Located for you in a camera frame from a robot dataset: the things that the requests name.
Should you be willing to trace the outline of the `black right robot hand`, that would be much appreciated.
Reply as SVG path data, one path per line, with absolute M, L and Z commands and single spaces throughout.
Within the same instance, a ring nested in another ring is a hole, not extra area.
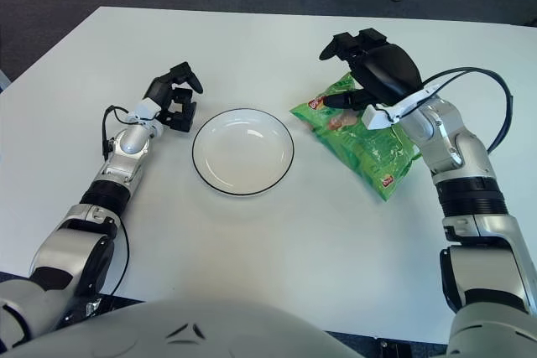
M 362 111 L 369 105 L 394 106 L 420 91 L 419 70 L 410 56 L 376 29 L 363 29 L 358 35 L 336 34 L 320 54 L 321 60 L 336 56 L 347 62 L 352 78 L 362 87 L 325 96 L 325 106 Z

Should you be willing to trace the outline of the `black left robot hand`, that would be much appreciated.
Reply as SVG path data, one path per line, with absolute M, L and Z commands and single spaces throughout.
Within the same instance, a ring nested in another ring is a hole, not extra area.
M 144 98 L 160 107 L 156 119 L 170 129 L 188 132 L 196 113 L 193 93 L 203 93 L 203 87 L 187 62 L 169 69 L 169 72 L 152 80 Z

